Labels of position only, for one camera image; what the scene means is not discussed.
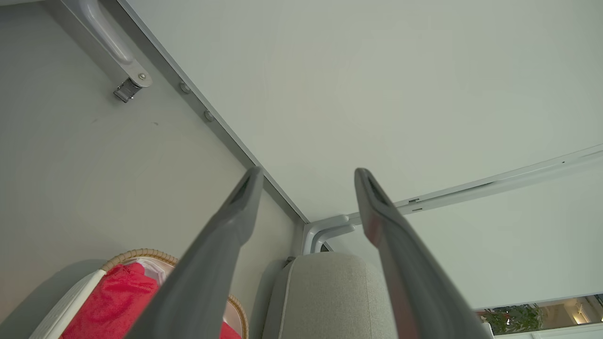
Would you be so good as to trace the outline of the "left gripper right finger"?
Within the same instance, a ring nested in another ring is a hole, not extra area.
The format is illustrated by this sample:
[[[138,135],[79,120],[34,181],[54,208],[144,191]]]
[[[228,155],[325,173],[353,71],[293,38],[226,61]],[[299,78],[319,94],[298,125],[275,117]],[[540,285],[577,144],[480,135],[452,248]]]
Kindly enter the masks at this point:
[[[364,234],[383,266],[398,337],[491,338],[373,174],[357,168],[354,183]]]

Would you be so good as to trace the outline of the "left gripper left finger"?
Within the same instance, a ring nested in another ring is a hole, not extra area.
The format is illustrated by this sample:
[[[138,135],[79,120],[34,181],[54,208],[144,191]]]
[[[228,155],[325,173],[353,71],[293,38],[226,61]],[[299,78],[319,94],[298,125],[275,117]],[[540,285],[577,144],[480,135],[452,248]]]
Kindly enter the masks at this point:
[[[241,247],[250,240],[264,174],[252,167],[149,302],[128,339],[217,339]]]

